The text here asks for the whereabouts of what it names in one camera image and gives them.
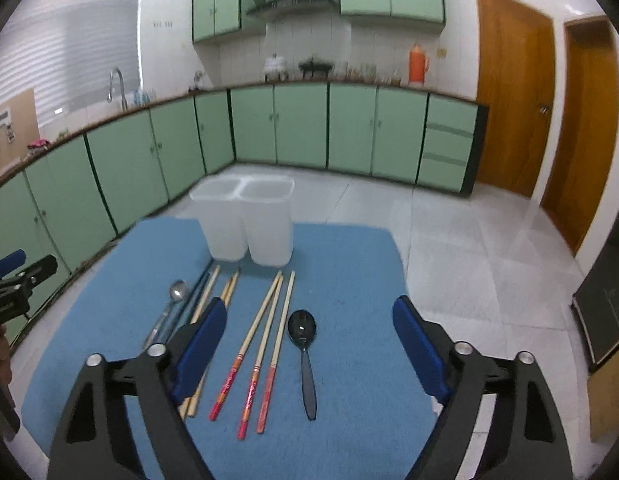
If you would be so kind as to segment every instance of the orange thermos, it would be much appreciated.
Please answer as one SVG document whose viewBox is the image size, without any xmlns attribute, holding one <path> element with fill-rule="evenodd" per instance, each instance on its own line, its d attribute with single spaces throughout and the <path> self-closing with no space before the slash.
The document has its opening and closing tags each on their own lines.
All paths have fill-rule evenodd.
<svg viewBox="0 0 619 480">
<path fill-rule="evenodd" d="M 409 82 L 425 82 L 425 72 L 429 70 L 429 57 L 423 52 L 421 46 L 416 43 L 409 51 Z"/>
</svg>

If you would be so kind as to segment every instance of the black spoon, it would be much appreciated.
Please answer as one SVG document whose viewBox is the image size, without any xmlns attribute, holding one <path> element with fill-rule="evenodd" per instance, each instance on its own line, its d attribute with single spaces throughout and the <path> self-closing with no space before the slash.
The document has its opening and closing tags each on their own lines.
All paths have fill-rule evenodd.
<svg viewBox="0 0 619 480">
<path fill-rule="evenodd" d="M 316 336 L 316 320 L 307 310 L 293 312 L 287 322 L 292 342 L 301 349 L 301 384 L 303 404 L 309 420 L 316 419 L 316 388 L 311 372 L 308 348 Z"/>
</svg>

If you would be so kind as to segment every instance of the red chopstick handle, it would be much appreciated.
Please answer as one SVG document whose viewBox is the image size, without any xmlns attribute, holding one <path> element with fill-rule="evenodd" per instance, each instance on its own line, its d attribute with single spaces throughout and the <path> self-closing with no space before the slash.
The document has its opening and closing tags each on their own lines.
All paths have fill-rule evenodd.
<svg viewBox="0 0 619 480">
<path fill-rule="evenodd" d="M 248 432 L 248 421 L 250 421 L 250 413 L 252 411 L 252 404 L 254 403 L 254 394 L 256 393 L 256 384 L 258 383 L 258 372 L 260 367 L 255 366 L 252 372 L 252 381 L 250 383 L 250 389 L 248 390 L 248 400 L 245 401 L 245 408 L 243 409 L 243 417 L 238 427 L 238 439 L 244 440 L 245 435 Z"/>
<path fill-rule="evenodd" d="M 216 417 L 219 416 L 219 412 L 221 411 L 223 402 L 225 402 L 225 399 L 228 396 L 228 392 L 230 391 L 230 388 L 234 383 L 234 379 L 236 379 L 236 374 L 238 372 L 238 369 L 240 368 L 241 362 L 243 362 L 243 355 L 238 354 L 236 356 L 236 359 L 234 359 L 234 364 L 232 365 L 232 368 L 230 368 L 230 373 L 228 373 L 227 379 L 225 379 L 225 384 L 223 384 L 223 387 L 221 388 L 221 393 L 216 398 L 216 403 L 214 404 L 210 412 L 210 420 L 216 420 Z"/>
<path fill-rule="evenodd" d="M 258 414 L 258 425 L 256 427 L 256 433 L 263 433 L 266 430 L 267 410 L 269 409 L 270 397 L 272 397 L 272 388 L 274 387 L 275 375 L 276 365 L 270 366 L 270 370 L 269 372 L 267 372 L 266 392 L 263 395 L 261 412 Z"/>
</svg>

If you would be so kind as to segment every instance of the brown countertop edge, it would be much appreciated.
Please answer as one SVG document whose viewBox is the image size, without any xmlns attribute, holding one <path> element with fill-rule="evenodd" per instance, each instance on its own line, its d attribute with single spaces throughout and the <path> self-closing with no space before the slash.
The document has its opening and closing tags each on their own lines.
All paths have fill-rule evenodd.
<svg viewBox="0 0 619 480">
<path fill-rule="evenodd" d="M 289 80 L 289 81 L 275 81 L 275 82 L 265 82 L 265 81 L 254 81 L 254 82 L 250 82 L 250 83 L 243 83 L 243 84 L 239 84 L 239 85 L 234 85 L 234 86 L 225 86 L 225 87 L 218 87 L 218 88 L 209 88 L 209 89 L 203 89 L 203 90 L 195 90 L 192 92 L 186 92 L 184 94 L 180 94 L 180 95 L 176 95 L 176 96 L 172 96 L 172 97 L 167 97 L 165 99 L 160 99 L 160 100 L 156 100 L 153 101 L 149 104 L 146 105 L 142 105 L 142 106 L 137 106 L 134 108 L 129 108 L 128 110 L 125 110 L 124 112 L 120 112 L 116 115 L 110 116 L 108 118 L 105 119 L 101 119 L 100 121 L 96 121 L 95 123 L 91 123 L 88 124 L 87 126 L 83 127 L 82 129 L 69 134 L 65 137 L 63 137 L 61 140 L 57 140 L 56 142 L 53 142 L 52 145 L 45 150 L 44 152 L 41 152 L 35 156 L 32 156 L 26 160 L 24 160 L 23 162 L 21 162 L 20 164 L 18 164 L 17 166 L 14 166 L 14 168 L 11 168 L 7 173 L 5 173 L 3 176 L 0 177 L 0 188 L 7 183 L 10 179 L 12 179 L 14 176 L 16 176 L 17 174 L 19 174 L 21 171 L 23 171 L 25 168 L 27 168 L 28 166 L 30 166 L 31 164 L 33 164 L 34 162 L 36 162 L 37 160 L 39 160 L 40 158 L 44 157 L 45 155 L 47 155 L 48 153 L 52 152 L 53 150 L 55 150 L 56 148 L 60 148 L 62 145 L 67 144 L 68 142 L 71 142 L 72 140 L 76 139 L 77 137 L 81 137 L 84 136 L 85 134 L 90 133 L 93 130 L 96 130 L 97 128 L 100 128 L 101 126 L 105 126 L 106 124 L 112 123 L 114 121 L 117 121 L 119 119 L 122 119 L 124 117 L 130 116 L 130 115 L 134 115 L 138 112 L 142 112 L 143 110 L 150 110 L 151 108 L 157 107 L 157 106 L 161 106 L 161 105 L 165 105 L 165 104 L 169 104 L 172 103 L 174 101 L 179 101 L 181 99 L 186 99 L 188 97 L 196 97 L 198 95 L 203 95 L 203 94 L 212 94 L 215 92 L 224 92 L 227 90 L 235 90 L 235 89 L 239 89 L 239 88 L 250 88 L 250 87 L 254 87 L 254 86 L 265 86 L 265 85 L 285 85 L 285 84 L 296 84 L 296 83 L 318 83 L 318 84 L 324 84 L 324 83 L 343 83 L 343 84 L 355 84 L 355 85 L 363 85 L 363 86 L 378 86 L 380 88 L 390 88 L 390 89 L 401 89 L 401 90 L 411 90 L 411 91 L 415 91 L 415 92 L 426 92 L 429 94 L 433 94 L 433 95 L 437 95 L 437 96 L 441 96 L 441 97 L 450 97 L 452 99 L 457 99 L 459 101 L 463 101 L 466 103 L 470 103 L 470 104 L 478 104 L 478 105 L 483 105 L 483 103 L 479 103 L 477 101 L 472 101 L 471 99 L 467 99 L 466 97 L 462 97 L 459 95 L 454 95 L 454 94 L 447 94 L 447 93 L 443 93 L 443 92 L 439 92 L 436 91 L 434 89 L 431 88 L 427 88 L 427 87 L 413 87 L 413 86 L 407 86 L 407 85 L 401 85 L 401 86 L 395 86 L 395 85 L 390 85 L 388 83 L 381 83 L 381 82 L 375 82 L 375 83 L 366 83 L 365 81 L 353 81 L 353 80 L 343 80 L 343 79 L 336 79 L 336 78 L 329 78 L 329 79 L 312 79 L 312 80 L 303 80 L 303 79 L 294 79 L 294 80 Z"/>
</svg>

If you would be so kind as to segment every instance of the black spoon handle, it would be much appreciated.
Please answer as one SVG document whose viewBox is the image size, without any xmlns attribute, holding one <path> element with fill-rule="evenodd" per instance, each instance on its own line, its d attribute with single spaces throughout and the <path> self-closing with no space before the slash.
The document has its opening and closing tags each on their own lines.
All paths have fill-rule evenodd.
<svg viewBox="0 0 619 480">
<path fill-rule="evenodd" d="M 301 351 L 301 384 L 303 389 L 303 404 L 309 420 L 316 419 L 316 388 L 314 375 L 311 372 L 310 355 L 306 349 Z"/>
</svg>

